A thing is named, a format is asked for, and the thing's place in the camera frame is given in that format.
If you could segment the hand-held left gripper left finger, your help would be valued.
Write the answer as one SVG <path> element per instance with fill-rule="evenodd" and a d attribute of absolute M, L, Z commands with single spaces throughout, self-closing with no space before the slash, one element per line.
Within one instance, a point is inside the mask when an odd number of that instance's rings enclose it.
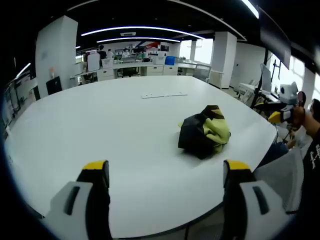
<path fill-rule="evenodd" d="M 50 201 L 43 224 L 59 240 L 111 240 L 109 162 L 86 164 Z"/>

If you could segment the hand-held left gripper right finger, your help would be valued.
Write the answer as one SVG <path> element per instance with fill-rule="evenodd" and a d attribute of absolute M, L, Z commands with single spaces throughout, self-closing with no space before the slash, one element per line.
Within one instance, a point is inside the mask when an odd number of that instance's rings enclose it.
<path fill-rule="evenodd" d="M 223 187 L 224 240 L 272 240 L 291 221 L 282 198 L 247 164 L 226 159 Z"/>

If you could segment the person's right hand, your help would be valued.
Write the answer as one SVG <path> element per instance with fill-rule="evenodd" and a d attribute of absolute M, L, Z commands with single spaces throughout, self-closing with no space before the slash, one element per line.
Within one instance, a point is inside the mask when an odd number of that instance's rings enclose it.
<path fill-rule="evenodd" d="M 294 106 L 290 110 L 290 117 L 288 119 L 288 123 L 290 123 L 294 129 L 299 129 L 304 124 L 305 117 L 305 108 L 302 106 Z"/>

